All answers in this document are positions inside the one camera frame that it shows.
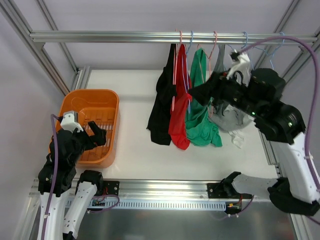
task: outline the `gray metal panel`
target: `gray metal panel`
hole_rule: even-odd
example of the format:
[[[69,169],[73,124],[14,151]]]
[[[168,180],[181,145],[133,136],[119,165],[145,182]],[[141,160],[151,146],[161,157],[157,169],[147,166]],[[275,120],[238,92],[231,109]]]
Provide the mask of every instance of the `gray metal panel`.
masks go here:
[[[239,218],[220,220],[225,216],[214,211],[113,209],[86,214],[77,240],[295,239],[289,215],[270,202],[253,203]],[[37,217],[30,240],[37,237]]]

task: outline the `aluminum extrusion bar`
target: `aluminum extrusion bar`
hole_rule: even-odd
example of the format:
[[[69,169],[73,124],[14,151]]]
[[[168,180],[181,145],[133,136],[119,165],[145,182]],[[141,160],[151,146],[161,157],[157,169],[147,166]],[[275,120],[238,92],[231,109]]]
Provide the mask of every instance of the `aluminum extrusion bar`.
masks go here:
[[[278,34],[248,34],[248,44],[256,43],[267,37]],[[314,35],[290,35],[313,44],[317,40]],[[30,34],[34,42],[42,43],[176,43],[180,42],[179,32],[136,32],[136,31],[34,31]],[[182,33],[182,42],[188,44],[191,32]],[[194,44],[212,44],[216,39],[213,32],[194,32]],[[217,44],[243,45],[246,35],[243,33],[218,33]],[[263,43],[262,45],[279,45],[281,39]],[[284,45],[299,45],[293,41],[285,41]]]

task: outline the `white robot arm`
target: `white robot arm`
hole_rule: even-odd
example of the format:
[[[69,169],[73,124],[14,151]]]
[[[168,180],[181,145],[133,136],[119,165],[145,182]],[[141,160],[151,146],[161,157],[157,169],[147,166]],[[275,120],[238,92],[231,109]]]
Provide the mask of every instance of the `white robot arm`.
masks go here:
[[[248,85],[243,84],[244,73],[250,68],[249,57],[246,53],[233,52],[231,58],[234,65],[229,71],[214,72],[206,83],[190,89],[189,94],[203,106],[213,98],[213,105],[226,102],[253,117],[255,126],[272,142],[285,177],[266,179],[233,172],[219,188],[224,186],[228,195],[245,193],[270,198],[286,213],[313,216],[320,208],[320,193],[315,183],[320,179],[313,160],[308,159],[311,166],[307,163],[306,127],[301,113],[280,101],[285,80],[272,69],[258,68],[251,71]]]
[[[78,121],[74,111],[66,112],[59,120],[61,129],[56,133],[58,152],[55,152],[53,141],[50,143],[50,153],[40,171],[39,187],[41,213],[37,240],[74,240],[78,237],[81,221],[95,194],[102,193],[103,177],[101,172],[86,170],[81,174],[72,205],[65,215],[72,180],[76,174],[75,164],[85,150],[94,149],[106,143],[105,129],[100,129],[94,121],[88,125],[94,135],[88,136]],[[54,176],[54,161],[58,156],[56,181],[53,195],[50,189]]]
[[[319,209],[320,193],[305,158],[304,142],[305,135],[301,132],[296,136],[292,145],[282,142],[272,143],[273,149],[278,154],[280,167],[284,170],[288,180],[283,187],[277,186],[278,179],[252,177],[244,174],[236,176],[232,181],[232,186],[241,194],[270,198],[274,205],[284,212],[302,214],[304,211],[305,215],[314,215]],[[285,195],[280,197],[281,192],[279,191],[287,191],[288,194],[288,190],[293,198]]]

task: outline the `black bracket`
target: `black bracket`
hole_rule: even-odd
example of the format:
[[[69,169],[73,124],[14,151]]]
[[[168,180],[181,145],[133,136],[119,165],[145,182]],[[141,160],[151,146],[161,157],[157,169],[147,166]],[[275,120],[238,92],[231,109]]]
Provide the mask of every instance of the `black bracket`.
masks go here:
[[[206,184],[206,191],[208,193],[209,199],[239,199],[242,195],[243,199],[251,199],[252,195],[243,193],[240,195],[240,193],[236,193],[233,195],[229,195],[222,184],[222,182],[215,182],[215,183],[207,183]]]
[[[102,188],[100,191],[96,193],[96,196],[102,196],[104,193],[106,195],[119,195],[119,187],[120,182],[119,181],[109,181],[104,180],[102,183]]]

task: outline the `orange basket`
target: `orange basket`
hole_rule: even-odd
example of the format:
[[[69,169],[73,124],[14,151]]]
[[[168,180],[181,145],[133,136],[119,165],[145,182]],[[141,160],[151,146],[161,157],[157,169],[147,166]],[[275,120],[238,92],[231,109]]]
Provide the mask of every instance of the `orange basket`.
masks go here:
[[[116,142],[120,123],[119,97],[107,89],[79,89],[65,96],[59,116],[76,111],[78,122],[89,136],[93,135],[88,122],[95,121],[99,128],[106,130],[106,143],[85,151],[77,162],[77,168],[107,168],[115,160]],[[57,122],[56,130],[61,128]]]

